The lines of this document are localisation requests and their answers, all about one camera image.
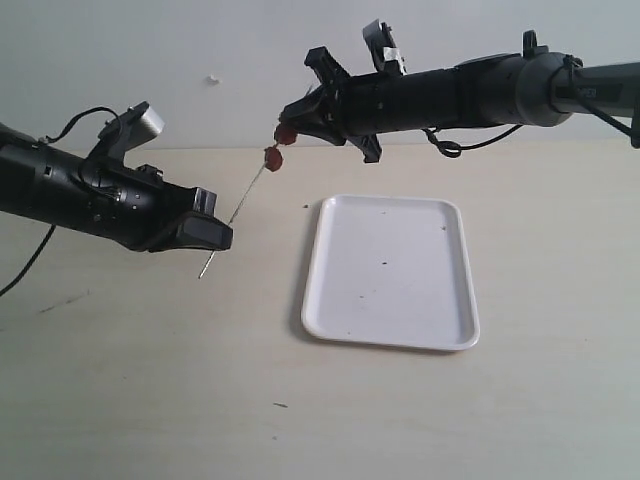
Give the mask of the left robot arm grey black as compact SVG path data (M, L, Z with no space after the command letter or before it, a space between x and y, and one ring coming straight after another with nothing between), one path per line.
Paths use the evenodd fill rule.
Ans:
M137 252L230 249L233 230L214 214L215 193L169 183L150 165L125 166L125 153L163 127L151 111L125 113L100 132L86 158L2 127L2 211Z

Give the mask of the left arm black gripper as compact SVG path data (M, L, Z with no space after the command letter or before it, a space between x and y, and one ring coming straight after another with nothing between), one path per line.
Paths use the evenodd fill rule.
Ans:
M166 182L155 167L82 162L74 183L87 195L77 231L136 252L231 248L232 227L213 216L217 195Z

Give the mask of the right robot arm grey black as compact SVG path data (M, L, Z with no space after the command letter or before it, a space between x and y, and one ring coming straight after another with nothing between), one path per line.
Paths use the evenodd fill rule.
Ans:
M308 51L305 64L319 85L284 107L279 121L296 133L336 146L353 144L367 163L382 155L379 135L421 130L445 156L464 150L438 139L450 129L555 127L573 114L591 114L639 145L639 66L586 67L523 35L520 53L497 54L454 67L408 73L386 23L363 31L375 70L350 75L326 47Z

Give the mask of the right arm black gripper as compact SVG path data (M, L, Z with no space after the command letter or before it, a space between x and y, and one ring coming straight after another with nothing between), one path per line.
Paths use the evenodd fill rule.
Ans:
M366 163L379 162L382 147L377 135L383 131L385 109L392 105L384 97L384 89L405 75L391 76L375 69L372 74L352 76L324 46L309 50L304 64L320 85L286 105L279 121L298 135L334 146L351 143Z

